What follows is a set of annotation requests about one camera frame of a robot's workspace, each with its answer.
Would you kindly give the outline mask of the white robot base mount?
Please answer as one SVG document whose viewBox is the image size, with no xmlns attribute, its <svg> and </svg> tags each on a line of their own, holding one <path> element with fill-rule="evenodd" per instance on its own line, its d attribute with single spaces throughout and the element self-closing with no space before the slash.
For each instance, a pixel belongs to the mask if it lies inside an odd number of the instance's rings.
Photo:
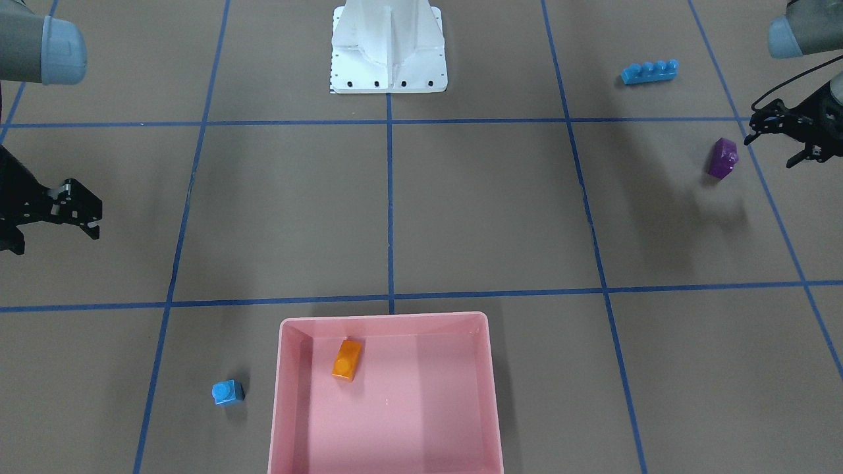
<svg viewBox="0 0 843 474">
<path fill-rule="evenodd" d="M 445 28 L 427 1 L 346 1 L 332 14 L 329 92 L 442 93 Z"/>
</svg>

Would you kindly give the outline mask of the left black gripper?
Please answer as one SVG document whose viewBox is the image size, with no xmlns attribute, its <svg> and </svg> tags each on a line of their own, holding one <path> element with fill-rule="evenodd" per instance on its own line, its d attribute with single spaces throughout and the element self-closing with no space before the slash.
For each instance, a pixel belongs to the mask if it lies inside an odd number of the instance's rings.
<svg viewBox="0 0 843 474">
<path fill-rule="evenodd" d="M 749 127 L 751 133 L 744 138 L 746 146 L 762 135 L 779 133 L 804 145 L 786 162 L 788 170 L 807 160 L 827 162 L 842 156 L 841 99 L 831 83 L 793 107 L 784 105 L 782 99 L 774 99 L 761 108 L 753 108 Z"/>
</svg>

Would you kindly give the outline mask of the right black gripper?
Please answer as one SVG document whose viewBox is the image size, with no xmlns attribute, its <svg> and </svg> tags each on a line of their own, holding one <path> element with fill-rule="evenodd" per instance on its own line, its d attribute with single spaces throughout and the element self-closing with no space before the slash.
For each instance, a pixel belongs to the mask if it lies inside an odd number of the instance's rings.
<svg viewBox="0 0 843 474">
<path fill-rule="evenodd" d="M 18 225 L 49 222 L 69 224 L 69 218 L 88 221 L 76 224 L 92 240 L 100 238 L 99 220 L 103 218 L 102 201 L 75 179 L 63 184 L 63 210 L 48 192 L 51 190 L 19 162 L 6 147 L 1 147 L 1 250 L 22 255 L 24 235 Z"/>
</svg>

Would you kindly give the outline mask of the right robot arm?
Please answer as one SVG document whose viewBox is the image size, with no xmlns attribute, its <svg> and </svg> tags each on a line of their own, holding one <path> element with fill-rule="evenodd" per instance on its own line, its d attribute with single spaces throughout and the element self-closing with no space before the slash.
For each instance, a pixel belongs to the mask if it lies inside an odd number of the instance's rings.
<svg viewBox="0 0 843 474">
<path fill-rule="evenodd" d="M 24 1 L 3 1 L 1 12 L 3 80 L 44 85 L 76 85 L 87 72 L 87 48 L 75 24 L 34 13 Z M 1 249 L 25 252 L 19 227 L 46 222 L 81 228 L 100 237 L 103 202 L 76 179 L 50 188 L 6 147 L 1 147 Z"/>
</svg>

